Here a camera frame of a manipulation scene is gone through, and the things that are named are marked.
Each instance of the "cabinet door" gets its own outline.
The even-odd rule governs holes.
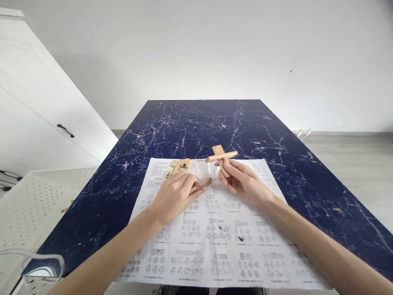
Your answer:
[[[0,84],[0,169],[25,176],[31,170],[82,168],[99,162],[61,135]]]
[[[100,163],[116,144],[113,132],[20,18],[0,17],[0,71],[7,77],[0,80],[4,89]]]

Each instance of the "person's left hand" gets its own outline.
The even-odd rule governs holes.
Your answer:
[[[153,203],[146,209],[165,226],[182,213],[189,204],[194,202],[205,189],[198,189],[190,195],[193,185],[199,186],[199,179],[184,170],[167,178],[157,193]]]

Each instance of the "white wall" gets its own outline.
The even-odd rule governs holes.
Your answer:
[[[261,99],[292,130],[393,131],[390,0],[0,7],[23,11],[112,129],[127,128],[148,99]]]

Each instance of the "marble tabletop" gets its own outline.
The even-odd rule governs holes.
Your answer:
[[[288,204],[393,281],[393,235],[260,100],[149,100],[38,253],[67,275],[129,221],[150,158],[265,158]],[[54,260],[32,260],[23,274]]]

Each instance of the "white paper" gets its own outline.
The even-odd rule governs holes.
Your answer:
[[[238,160],[285,201],[266,161]],[[130,222],[155,198],[172,159],[152,158]],[[219,167],[192,160],[189,172],[206,188],[172,223],[150,239],[117,281],[200,287],[330,289],[310,260],[271,221],[223,189]]]

